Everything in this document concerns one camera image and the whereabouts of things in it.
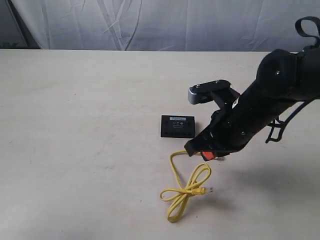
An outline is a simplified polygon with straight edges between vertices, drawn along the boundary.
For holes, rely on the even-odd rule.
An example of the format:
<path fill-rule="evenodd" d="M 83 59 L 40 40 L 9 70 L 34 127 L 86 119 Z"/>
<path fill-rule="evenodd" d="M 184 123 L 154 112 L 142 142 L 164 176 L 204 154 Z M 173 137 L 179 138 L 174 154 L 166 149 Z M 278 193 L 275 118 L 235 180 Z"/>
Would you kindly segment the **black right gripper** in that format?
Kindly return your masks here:
<path fill-rule="evenodd" d="M 212 114 L 209 125 L 184 146 L 189 156 L 201 153 L 205 162 L 240 151 L 253 137 L 251 87 L 242 94 L 230 87 L 216 103 L 220 109 Z"/>

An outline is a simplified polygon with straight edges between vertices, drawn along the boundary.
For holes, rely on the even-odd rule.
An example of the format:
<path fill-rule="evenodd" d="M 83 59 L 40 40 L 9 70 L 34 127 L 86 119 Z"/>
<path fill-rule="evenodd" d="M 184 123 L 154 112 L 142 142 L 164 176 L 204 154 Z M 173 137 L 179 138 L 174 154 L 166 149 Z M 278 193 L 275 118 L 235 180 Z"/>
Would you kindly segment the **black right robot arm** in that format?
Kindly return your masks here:
<path fill-rule="evenodd" d="M 291 53 L 277 49 L 258 66 L 255 80 L 243 92 L 223 79 L 190 87 L 191 104 L 216 102 L 209 125 L 184 148 L 188 155 L 209 153 L 209 158 L 241 151 L 264 127 L 283 131 L 287 120 L 279 116 L 299 104 L 300 111 L 320 97 L 320 51 Z"/>

